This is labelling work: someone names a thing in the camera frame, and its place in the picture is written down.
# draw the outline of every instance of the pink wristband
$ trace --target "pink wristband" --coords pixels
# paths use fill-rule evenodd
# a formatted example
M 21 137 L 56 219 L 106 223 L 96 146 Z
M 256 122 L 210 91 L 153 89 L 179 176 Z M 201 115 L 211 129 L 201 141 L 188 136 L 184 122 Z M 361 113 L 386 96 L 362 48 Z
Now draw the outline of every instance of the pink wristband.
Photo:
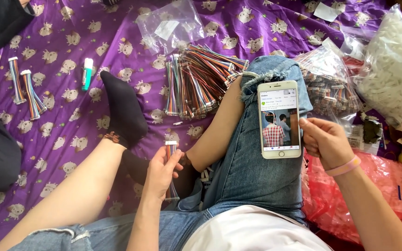
M 355 168 L 357 168 L 361 164 L 361 159 L 358 156 L 355 156 L 352 160 L 350 160 L 348 163 L 343 164 L 340 167 L 333 168 L 331 170 L 325 171 L 326 174 L 328 174 L 331 177 L 338 176 L 341 174 L 344 174 L 346 172 L 349 172 Z

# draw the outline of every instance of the bedsheet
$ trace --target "bedsheet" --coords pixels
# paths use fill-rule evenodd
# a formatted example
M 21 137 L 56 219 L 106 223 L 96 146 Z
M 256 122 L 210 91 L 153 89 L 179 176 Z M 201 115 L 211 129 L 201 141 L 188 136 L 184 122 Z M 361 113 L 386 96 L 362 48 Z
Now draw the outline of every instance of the bedsheet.
M 249 60 L 268 54 L 294 57 L 318 47 L 327 37 L 340 46 L 343 37 L 338 25 L 376 30 L 388 9 L 382 0 L 324 0 L 340 12 L 329 23 L 313 16 L 315 0 L 194 2 L 206 32 L 206 38 L 196 43 Z M 105 7 L 101 0 L 31 1 L 36 18 L 0 50 L 0 118 L 22 148 L 19 180 L 0 193 L 0 240 L 104 135 L 109 109 L 100 71 L 110 71 L 137 90 L 149 125 L 148 135 L 132 149 L 138 156 L 151 158 L 165 140 L 176 140 L 187 150 L 207 128 L 212 116 L 178 126 L 173 125 L 178 117 L 164 116 L 166 58 L 150 54 L 135 24 L 138 14 L 168 3 L 120 1 Z M 28 105 L 13 102 L 8 59 L 14 56 L 20 71 L 32 72 L 34 90 L 48 108 L 33 122 Z M 82 92 L 85 58 L 94 59 L 94 67 L 91 86 Z M 101 217 L 134 212 L 141 192 L 140 185 L 121 177 Z

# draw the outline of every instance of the smartphone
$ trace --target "smartphone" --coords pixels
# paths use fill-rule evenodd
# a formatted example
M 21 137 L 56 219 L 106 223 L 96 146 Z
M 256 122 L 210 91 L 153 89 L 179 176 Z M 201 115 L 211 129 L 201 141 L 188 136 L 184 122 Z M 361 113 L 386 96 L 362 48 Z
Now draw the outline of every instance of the smartphone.
M 294 80 L 257 88 L 261 154 L 265 159 L 296 158 L 300 149 L 299 101 Z

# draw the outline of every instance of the denim shorts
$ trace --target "denim shorts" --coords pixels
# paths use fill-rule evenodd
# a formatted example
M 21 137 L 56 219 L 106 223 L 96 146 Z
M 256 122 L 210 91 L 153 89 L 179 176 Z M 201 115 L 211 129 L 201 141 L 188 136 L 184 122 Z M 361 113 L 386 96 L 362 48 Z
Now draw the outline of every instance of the denim shorts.
M 243 72 L 243 116 L 226 155 L 212 166 L 212 183 L 199 212 L 200 189 L 183 199 L 174 210 L 161 211 L 159 250 L 179 251 L 192 233 L 210 218 L 241 205 L 255 205 L 306 225 L 301 211 L 302 157 L 264 159 L 260 149 L 259 113 L 256 102 L 260 83 L 295 80 L 299 113 L 312 110 L 298 64 L 285 57 L 262 56 Z M 43 229 L 27 236 L 12 251 L 125 251 L 134 214 L 105 218 L 88 225 Z

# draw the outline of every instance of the blue jeans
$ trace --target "blue jeans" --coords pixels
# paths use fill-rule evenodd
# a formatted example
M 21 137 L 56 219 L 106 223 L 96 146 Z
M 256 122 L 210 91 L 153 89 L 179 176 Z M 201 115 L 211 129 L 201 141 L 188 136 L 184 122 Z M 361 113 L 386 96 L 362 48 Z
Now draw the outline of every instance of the blue jeans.
M 301 117 L 312 110 L 305 83 L 296 62 L 280 56 L 256 58 L 243 72 L 245 109 L 224 158 L 213 165 L 213 180 L 202 211 L 190 211 L 200 202 L 200 189 L 183 199 L 173 211 L 161 211 L 159 249 L 181 250 L 192 233 L 210 218 L 241 205 L 255 205 L 305 224 L 300 172 L 302 156 L 264 159 L 260 150 L 259 113 L 256 101 L 260 83 L 295 80 Z M 31 233 L 12 251 L 72 250 L 125 251 L 134 214 L 105 218 L 89 225 L 74 225 Z

